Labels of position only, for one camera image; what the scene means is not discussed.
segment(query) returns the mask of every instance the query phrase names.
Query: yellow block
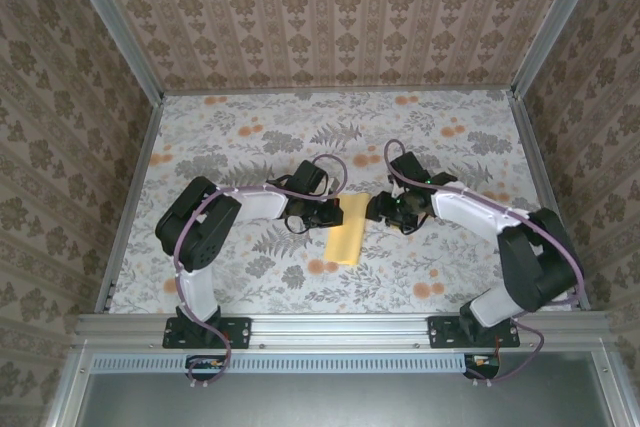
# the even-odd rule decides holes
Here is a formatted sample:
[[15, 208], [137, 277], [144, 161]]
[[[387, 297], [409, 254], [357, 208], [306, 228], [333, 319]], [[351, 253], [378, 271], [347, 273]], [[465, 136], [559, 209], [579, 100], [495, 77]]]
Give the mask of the yellow block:
[[324, 251], [324, 260], [343, 265], [358, 265], [362, 239], [364, 238], [365, 215], [369, 194], [340, 194], [343, 212], [342, 225], [329, 229], [329, 239]]

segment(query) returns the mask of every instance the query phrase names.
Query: table surface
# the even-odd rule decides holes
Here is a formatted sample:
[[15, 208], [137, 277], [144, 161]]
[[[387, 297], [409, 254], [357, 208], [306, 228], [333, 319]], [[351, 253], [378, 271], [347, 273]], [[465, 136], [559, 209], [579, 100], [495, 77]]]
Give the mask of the table surface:
[[[320, 153], [349, 167], [345, 192], [389, 190], [385, 142], [401, 139], [431, 173], [445, 170], [487, 196], [538, 207], [503, 91], [180, 96], [164, 112], [111, 313], [168, 313], [178, 303], [171, 259], [154, 228], [198, 175], [218, 185], [261, 184]], [[339, 177], [340, 167], [320, 164]], [[215, 260], [227, 313], [457, 311], [499, 282], [494, 247], [429, 219], [414, 235], [367, 222], [357, 266], [323, 259], [326, 230], [289, 233], [282, 221], [234, 225]]]

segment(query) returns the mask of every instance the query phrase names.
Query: patterned wallpaper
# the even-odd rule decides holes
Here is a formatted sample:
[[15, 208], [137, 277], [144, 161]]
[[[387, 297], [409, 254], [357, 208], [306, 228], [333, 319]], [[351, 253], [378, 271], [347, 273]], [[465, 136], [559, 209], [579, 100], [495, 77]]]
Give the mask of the patterned wallpaper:
[[640, 383], [640, 0], [580, 0], [526, 104], [596, 309]]
[[89, 0], [0, 0], [0, 425], [52, 400], [149, 114]]
[[508, 84], [553, 0], [116, 0], [164, 89]]

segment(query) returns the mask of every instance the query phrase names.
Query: purple cable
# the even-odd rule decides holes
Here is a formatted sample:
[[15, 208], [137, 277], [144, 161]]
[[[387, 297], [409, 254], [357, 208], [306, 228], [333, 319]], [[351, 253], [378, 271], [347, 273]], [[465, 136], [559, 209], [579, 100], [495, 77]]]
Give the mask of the purple cable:
[[[321, 155], [317, 156], [315, 159], [313, 159], [313, 163], [315, 164], [315, 162], [317, 160], [321, 159], [321, 158], [331, 158], [331, 159], [337, 160], [338, 163], [340, 164], [340, 166], [342, 167], [342, 170], [343, 170], [343, 173], [344, 173], [342, 184], [340, 184], [340, 186], [332, 194], [330, 194], [330, 195], [321, 195], [321, 196], [298, 194], [296, 192], [289, 192], [287, 190], [281, 189], [281, 188], [276, 187], [276, 186], [271, 185], [271, 184], [264, 184], [262, 186], [246, 185], [246, 186], [242, 186], [242, 187], [225, 187], [225, 188], [221, 188], [221, 189], [216, 190], [213, 194], [211, 194], [206, 199], [204, 199], [200, 203], [200, 205], [196, 208], [196, 210], [193, 211], [193, 214], [191, 214], [191, 218], [189, 218], [189, 220], [185, 224], [184, 228], [182, 229], [182, 232], [180, 233], [180, 236], [178, 237], [178, 241], [176, 242], [176, 246], [175, 246], [175, 248], [173, 250], [173, 266], [176, 269], [176, 292], [178, 293], [178, 298], [180, 299], [180, 305], [182, 306], [182, 309], [184, 310], [184, 313], [187, 315], [187, 317], [189, 317], [191, 319], [192, 322], [195, 322], [200, 327], [203, 327], [204, 329], [209, 330], [216, 337], [218, 337], [222, 341], [222, 343], [224, 344], [225, 351], [226, 351], [224, 364], [220, 368], [220, 371], [217, 374], [215, 374], [209, 381], [207, 381], [208, 383], [213, 383], [213, 382], [217, 381], [222, 376], [222, 374], [227, 370], [227, 368], [229, 367], [229, 363], [231, 362], [231, 344], [229, 343], [227, 338], [218, 329], [216, 329], [216, 328], [210, 326], [209, 324], [203, 322], [202, 320], [198, 319], [198, 317], [195, 315], [195, 313], [191, 310], [191, 308], [187, 304], [186, 298], [184, 296], [184, 292], [182, 290], [182, 285], [180, 284], [179, 279], [178, 279], [180, 273], [184, 270], [184, 267], [182, 266], [182, 264], [180, 264], [180, 251], [182, 250], [182, 244], [184, 242], [184, 239], [187, 236], [187, 233], [189, 232], [189, 230], [191, 229], [191, 227], [195, 223], [196, 219], [207, 208], [207, 206], [211, 202], [213, 202], [217, 197], [219, 197], [220, 195], [225, 194], [225, 193], [239, 192], [239, 191], [247, 192], [247, 193], [249, 193], [249, 192], [267, 191], [267, 192], [278, 192], [278, 193], [281, 193], [281, 194], [290, 195], [292, 197], [298, 197], [298, 198], [301, 198], [301, 199], [315, 200], [315, 201], [317, 201], [317, 200], [329, 200], [329, 199], [335, 198], [340, 192], [342, 192], [342, 190], [347, 185], [347, 179], [348, 179], [347, 164], [345, 164], [342, 159], [340, 159], [339, 157], [337, 157], [337, 156], [335, 156], [333, 154], [321, 154]], [[193, 366], [196, 363], [197, 363], [197, 361], [194, 361], [190, 365], [190, 368], [189, 368], [189, 371], [188, 371], [188, 374], [187, 374], [187, 376], [189, 377], [189, 380], [191, 380], [192, 382], [196, 382], [196, 380], [193, 378], [193, 375], [192, 375]]]
[[545, 239], [547, 242], [549, 242], [551, 245], [553, 245], [558, 250], [558, 252], [560, 252], [560, 254], [567, 260], [567, 262], [571, 266], [571, 269], [573, 269], [573, 273], [576, 276], [576, 281], [578, 283], [578, 289], [577, 289], [576, 294], [570, 295], [567, 299], [560, 300], [560, 301], [552, 301], [552, 302], [549, 302], [548, 305], [566, 305], [566, 304], [571, 304], [571, 303], [575, 302], [578, 299], [578, 297], [580, 297], [580, 295], [582, 295], [582, 293], [584, 293], [584, 278], [582, 276], [582, 272], [580, 271], [580, 267], [578, 266], [578, 263], [573, 258], [571, 253], [560, 242], [558, 242], [555, 239], [555, 237], [553, 237], [551, 234], [549, 234], [544, 229], [538, 227], [536, 224], [531, 222], [526, 217], [518, 214], [517, 212], [514, 212], [513, 210], [511, 210], [511, 208], [505, 207], [503, 205], [500, 205], [497, 202], [493, 202], [492, 200], [487, 199], [485, 197], [482, 197], [481, 195], [478, 195], [475, 192], [472, 192], [472, 191], [469, 191], [469, 190], [462, 190], [462, 189], [458, 189], [456, 187], [450, 187], [450, 186], [447, 186], [447, 185], [425, 184], [423, 182], [416, 182], [415, 180], [408, 179], [407, 177], [402, 175], [400, 172], [395, 170], [393, 168], [393, 166], [391, 165], [391, 162], [389, 161], [389, 147], [391, 146], [391, 144], [394, 144], [394, 143], [398, 144], [401, 147], [402, 153], [405, 152], [405, 148], [404, 148], [404, 145], [402, 144], [402, 142], [400, 142], [398, 139], [391, 139], [384, 146], [384, 160], [385, 160], [385, 162], [387, 164], [387, 168], [389, 169], [389, 172], [391, 172], [398, 179], [402, 180], [403, 182], [405, 182], [407, 184], [415, 185], [416, 187], [428, 187], [429, 189], [442, 190], [443, 192], [451, 192], [451, 193], [454, 193], [454, 194], [460, 194], [462, 196], [468, 197], [468, 198], [470, 198], [470, 199], [472, 199], [472, 200], [474, 200], [474, 201], [476, 201], [476, 202], [478, 202], [478, 203], [480, 203], [482, 205], [485, 205], [485, 206], [491, 208], [492, 210], [495, 210], [499, 214], [506, 215], [508, 217], [511, 217], [512, 219], [516, 219], [517, 221], [519, 221], [522, 224], [524, 224], [527, 227], [529, 227], [536, 234], [540, 235], [543, 239]]
[[522, 371], [522, 369], [524, 369], [527, 365], [529, 365], [529, 363], [531, 363], [531, 361], [540, 353], [540, 351], [542, 350], [542, 347], [544, 346], [544, 335], [542, 335], [542, 332], [540, 332], [539, 330], [534, 329], [533, 327], [529, 327], [527, 325], [521, 324], [518, 319], [513, 319], [519, 326], [520, 328], [522, 328], [523, 330], [527, 330], [533, 334], [536, 334], [539, 338], [540, 338], [540, 342], [538, 342], [538, 345], [536, 345], [536, 348], [533, 349], [533, 352], [531, 352], [531, 354], [529, 354], [529, 357], [527, 357], [524, 362], [522, 362], [518, 367], [516, 367], [515, 369], [513, 369], [512, 371], [510, 371], [507, 374], [504, 375], [500, 375], [498, 377], [495, 377], [493, 379], [487, 379], [484, 375], [482, 375], [480, 372], [477, 372], [473, 369], [469, 369], [467, 367], [467, 371], [472, 373], [473, 375], [475, 375], [476, 377], [478, 377], [478, 379], [483, 380], [487, 383], [494, 383], [494, 382], [502, 382], [504, 380], [509, 380], [510, 378], [512, 378], [513, 376], [515, 376], [516, 374], [518, 374], [519, 372]]

